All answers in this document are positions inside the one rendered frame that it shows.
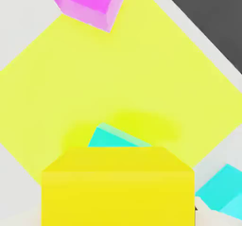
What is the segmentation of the small yellow cube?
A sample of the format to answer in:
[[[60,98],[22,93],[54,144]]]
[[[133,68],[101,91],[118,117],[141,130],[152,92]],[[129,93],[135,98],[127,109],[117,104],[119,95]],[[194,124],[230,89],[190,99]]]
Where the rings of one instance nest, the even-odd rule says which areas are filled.
[[[42,174],[42,226],[195,226],[194,172],[165,148],[77,148]]]

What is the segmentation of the small cyan cube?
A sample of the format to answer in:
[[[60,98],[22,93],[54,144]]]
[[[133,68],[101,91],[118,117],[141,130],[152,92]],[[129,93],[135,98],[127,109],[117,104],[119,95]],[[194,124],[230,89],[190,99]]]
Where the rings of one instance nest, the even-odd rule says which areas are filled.
[[[151,145],[106,123],[99,124],[88,147],[150,147]]]
[[[242,171],[226,164],[195,194],[213,210],[242,220]]]

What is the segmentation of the large yellow box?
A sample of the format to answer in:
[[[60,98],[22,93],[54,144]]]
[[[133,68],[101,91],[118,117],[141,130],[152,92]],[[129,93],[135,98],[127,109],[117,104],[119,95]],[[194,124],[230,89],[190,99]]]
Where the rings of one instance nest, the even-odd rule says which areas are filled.
[[[154,0],[124,0],[110,33],[61,15],[0,71],[0,144],[38,182],[103,122],[195,166],[242,93]]]

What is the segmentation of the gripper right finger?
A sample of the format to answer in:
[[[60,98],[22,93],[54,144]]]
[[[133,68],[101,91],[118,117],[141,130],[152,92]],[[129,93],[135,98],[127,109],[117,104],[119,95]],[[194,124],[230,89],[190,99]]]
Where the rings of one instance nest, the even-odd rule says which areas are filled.
[[[211,210],[200,197],[195,197],[195,226],[242,226],[242,220]]]

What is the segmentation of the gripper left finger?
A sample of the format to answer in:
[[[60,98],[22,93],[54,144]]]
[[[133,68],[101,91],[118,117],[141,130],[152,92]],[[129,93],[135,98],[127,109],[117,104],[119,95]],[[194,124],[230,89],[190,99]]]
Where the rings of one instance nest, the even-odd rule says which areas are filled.
[[[41,202],[0,202],[0,226],[41,226]]]

